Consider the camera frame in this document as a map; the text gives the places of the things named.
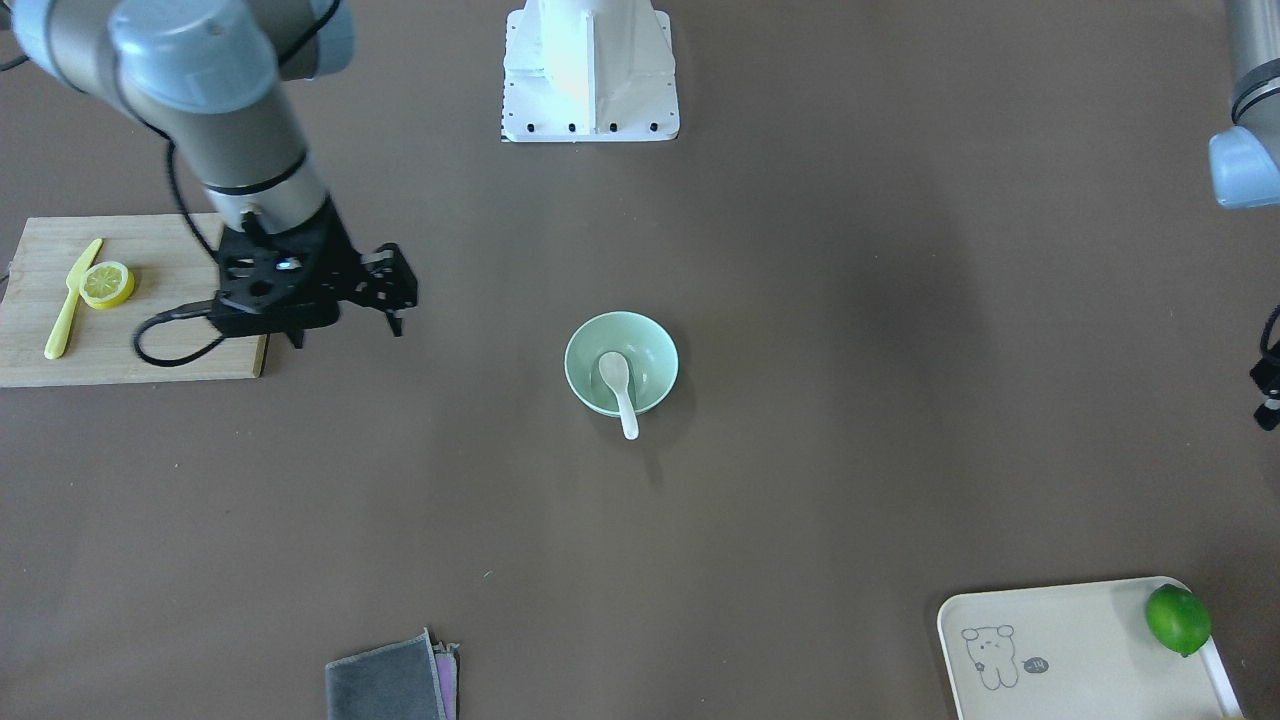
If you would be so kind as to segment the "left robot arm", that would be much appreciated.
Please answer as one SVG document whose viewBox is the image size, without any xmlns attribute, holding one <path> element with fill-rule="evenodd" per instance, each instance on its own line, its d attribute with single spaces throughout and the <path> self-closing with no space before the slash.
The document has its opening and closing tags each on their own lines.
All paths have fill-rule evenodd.
<svg viewBox="0 0 1280 720">
<path fill-rule="evenodd" d="M 1231 128 L 1208 142 L 1220 206 L 1279 204 L 1279 3 L 1226 1 Z"/>
</svg>

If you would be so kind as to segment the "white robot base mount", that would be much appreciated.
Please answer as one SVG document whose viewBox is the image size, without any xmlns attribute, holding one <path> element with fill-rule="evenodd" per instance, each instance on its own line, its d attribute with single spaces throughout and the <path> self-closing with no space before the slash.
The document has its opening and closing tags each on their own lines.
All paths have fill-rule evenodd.
<svg viewBox="0 0 1280 720">
<path fill-rule="evenodd" d="M 649 1 L 526 1 L 506 18 L 503 72 L 504 142 L 678 137 L 672 23 Z"/>
</svg>

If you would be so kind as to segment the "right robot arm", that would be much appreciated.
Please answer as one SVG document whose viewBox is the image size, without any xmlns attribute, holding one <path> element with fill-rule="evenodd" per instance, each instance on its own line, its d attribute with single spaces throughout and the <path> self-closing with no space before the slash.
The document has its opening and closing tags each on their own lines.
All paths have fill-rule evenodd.
<svg viewBox="0 0 1280 720">
<path fill-rule="evenodd" d="M 12 29 L 59 82 L 170 140 L 220 214 L 218 288 L 179 316 L 298 342 L 351 302 L 402 334 L 417 279 L 397 245 L 352 246 L 283 88 L 351 63 L 343 1 L 14 1 Z"/>
</svg>

